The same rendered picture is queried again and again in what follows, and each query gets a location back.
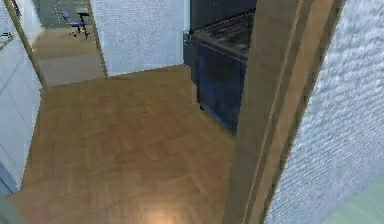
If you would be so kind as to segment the brown wooden door frame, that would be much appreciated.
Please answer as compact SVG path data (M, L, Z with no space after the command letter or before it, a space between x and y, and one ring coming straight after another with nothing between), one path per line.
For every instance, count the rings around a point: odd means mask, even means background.
M264 224L346 0L258 0L223 224Z

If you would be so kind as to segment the dark blue kitchen cabinet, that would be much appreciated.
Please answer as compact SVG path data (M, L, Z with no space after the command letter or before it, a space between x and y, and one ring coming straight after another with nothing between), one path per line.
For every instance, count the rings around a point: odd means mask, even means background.
M255 8L189 32L197 102L236 135Z

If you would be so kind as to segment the blue office chair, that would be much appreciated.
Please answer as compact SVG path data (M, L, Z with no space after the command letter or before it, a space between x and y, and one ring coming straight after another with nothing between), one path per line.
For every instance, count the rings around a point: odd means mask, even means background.
M61 14L66 24L71 28L75 28L75 31L70 32L70 35L77 37L80 33L83 33L85 35L85 38L88 38L90 33L86 29L87 23L84 20L84 16L87 16L87 13L80 13L79 20L72 20L69 16L69 13L66 10L62 10Z

